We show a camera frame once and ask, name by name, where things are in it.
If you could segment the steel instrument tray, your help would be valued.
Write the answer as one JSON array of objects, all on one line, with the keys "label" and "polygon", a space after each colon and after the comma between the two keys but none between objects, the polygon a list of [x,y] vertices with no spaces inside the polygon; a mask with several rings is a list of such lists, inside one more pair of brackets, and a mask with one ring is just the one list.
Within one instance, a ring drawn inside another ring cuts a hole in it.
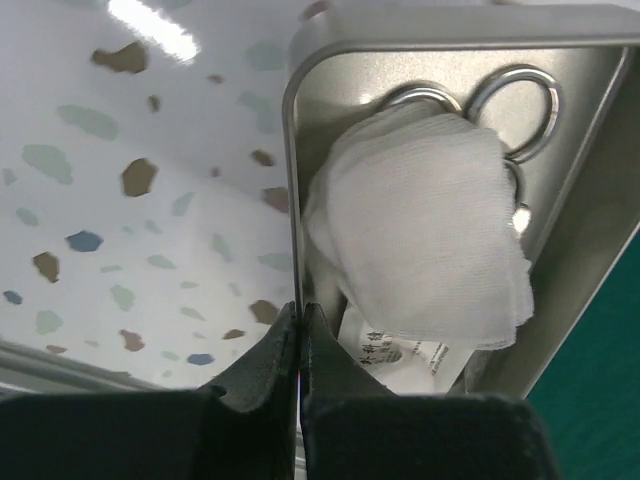
[{"label": "steel instrument tray", "polygon": [[466,102],[494,70],[549,73],[560,113],[521,168],[530,209],[522,244],[536,314],[489,355],[470,389],[526,396],[639,229],[639,12],[604,5],[356,7],[305,21],[289,47],[282,116],[299,305],[332,328],[344,301],[306,261],[301,211],[333,141],[397,89],[435,83]]}]

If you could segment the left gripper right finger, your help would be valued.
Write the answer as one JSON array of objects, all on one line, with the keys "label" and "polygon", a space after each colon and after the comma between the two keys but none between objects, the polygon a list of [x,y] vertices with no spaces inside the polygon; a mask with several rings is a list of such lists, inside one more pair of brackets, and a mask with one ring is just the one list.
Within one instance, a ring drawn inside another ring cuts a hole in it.
[{"label": "left gripper right finger", "polygon": [[523,401],[400,396],[359,366],[321,307],[305,308],[301,426],[310,479],[557,479],[543,424]]}]

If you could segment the steel surgical scissors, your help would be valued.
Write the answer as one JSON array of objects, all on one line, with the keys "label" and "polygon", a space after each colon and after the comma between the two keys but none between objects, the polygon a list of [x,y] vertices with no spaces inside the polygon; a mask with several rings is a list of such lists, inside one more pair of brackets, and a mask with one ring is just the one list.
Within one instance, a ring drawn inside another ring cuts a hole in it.
[{"label": "steel surgical scissors", "polygon": [[513,139],[503,144],[505,161],[522,165],[535,158],[553,138],[563,113],[559,81],[531,64],[511,64],[486,76],[471,94],[464,117],[478,124],[489,109],[490,125]]}]

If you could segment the white suture packet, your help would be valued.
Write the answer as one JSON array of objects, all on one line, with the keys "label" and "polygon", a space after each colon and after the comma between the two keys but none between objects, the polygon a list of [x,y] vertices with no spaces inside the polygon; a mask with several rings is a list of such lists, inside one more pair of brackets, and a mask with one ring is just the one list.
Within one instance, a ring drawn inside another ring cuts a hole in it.
[{"label": "white suture packet", "polygon": [[474,351],[440,342],[395,338],[371,327],[349,305],[338,333],[339,344],[365,371],[395,394],[445,394]]}]

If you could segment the green surgical cloth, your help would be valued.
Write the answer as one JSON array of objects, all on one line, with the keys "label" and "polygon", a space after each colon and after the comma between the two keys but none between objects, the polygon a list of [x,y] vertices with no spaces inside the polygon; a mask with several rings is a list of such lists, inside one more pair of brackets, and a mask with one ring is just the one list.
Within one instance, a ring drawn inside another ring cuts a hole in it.
[{"label": "green surgical cloth", "polygon": [[639,480],[639,242],[528,396],[565,479]]}]

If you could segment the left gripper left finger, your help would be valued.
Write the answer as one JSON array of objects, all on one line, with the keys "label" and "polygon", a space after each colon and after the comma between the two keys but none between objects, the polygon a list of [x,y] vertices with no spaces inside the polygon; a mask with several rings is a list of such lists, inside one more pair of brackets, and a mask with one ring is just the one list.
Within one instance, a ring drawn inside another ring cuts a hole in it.
[{"label": "left gripper left finger", "polygon": [[291,479],[298,324],[193,390],[23,395],[1,403],[4,479]]}]

